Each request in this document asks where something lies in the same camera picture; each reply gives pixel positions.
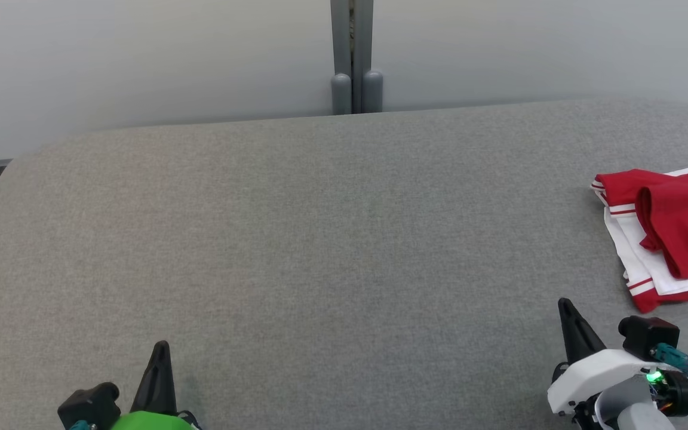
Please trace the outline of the red garment with white trim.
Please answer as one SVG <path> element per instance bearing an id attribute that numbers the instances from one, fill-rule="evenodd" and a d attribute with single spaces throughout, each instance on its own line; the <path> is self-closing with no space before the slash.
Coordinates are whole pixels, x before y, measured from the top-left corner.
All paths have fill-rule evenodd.
<path id="1" fill-rule="evenodd" d="M 688 302 L 688 168 L 599 174 L 591 188 L 638 310 Z"/>

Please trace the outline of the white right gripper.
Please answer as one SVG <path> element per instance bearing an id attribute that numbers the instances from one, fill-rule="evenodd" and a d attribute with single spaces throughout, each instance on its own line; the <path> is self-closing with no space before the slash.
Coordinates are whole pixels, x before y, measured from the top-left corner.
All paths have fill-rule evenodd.
<path id="1" fill-rule="evenodd" d="M 634 404 L 652 403 L 646 379 L 659 364 L 639 359 L 623 349 L 606 349 L 573 302 L 557 302 L 568 367 L 547 389 L 554 414 L 573 414 L 581 403 L 595 398 L 598 416 L 619 417 Z"/>

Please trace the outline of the grey fabric sofa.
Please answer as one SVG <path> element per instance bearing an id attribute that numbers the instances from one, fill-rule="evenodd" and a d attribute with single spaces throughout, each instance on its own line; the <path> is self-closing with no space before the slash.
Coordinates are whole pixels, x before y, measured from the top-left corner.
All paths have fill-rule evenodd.
<path id="1" fill-rule="evenodd" d="M 170 344 L 208 430 L 576 430 L 557 300 L 635 313 L 589 185 L 688 168 L 688 105 L 580 100 L 84 134 L 0 177 L 0 430 L 128 410 Z"/>

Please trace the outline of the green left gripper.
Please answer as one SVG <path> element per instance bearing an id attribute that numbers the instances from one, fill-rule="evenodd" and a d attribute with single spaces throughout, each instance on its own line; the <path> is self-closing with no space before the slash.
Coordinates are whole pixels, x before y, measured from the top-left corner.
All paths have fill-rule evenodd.
<path id="1" fill-rule="evenodd" d="M 192 414 L 177 413 L 174 370 L 166 340 L 153 346 L 130 411 L 111 430 L 199 430 L 199 422 Z"/>

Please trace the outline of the grey double partition post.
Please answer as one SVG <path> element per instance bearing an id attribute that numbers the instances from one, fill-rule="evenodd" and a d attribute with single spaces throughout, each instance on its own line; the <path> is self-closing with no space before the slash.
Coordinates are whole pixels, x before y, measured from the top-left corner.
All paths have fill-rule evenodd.
<path id="1" fill-rule="evenodd" d="M 333 115 L 377 113 L 384 76 L 372 66 L 374 0 L 329 0 L 334 74 Z"/>

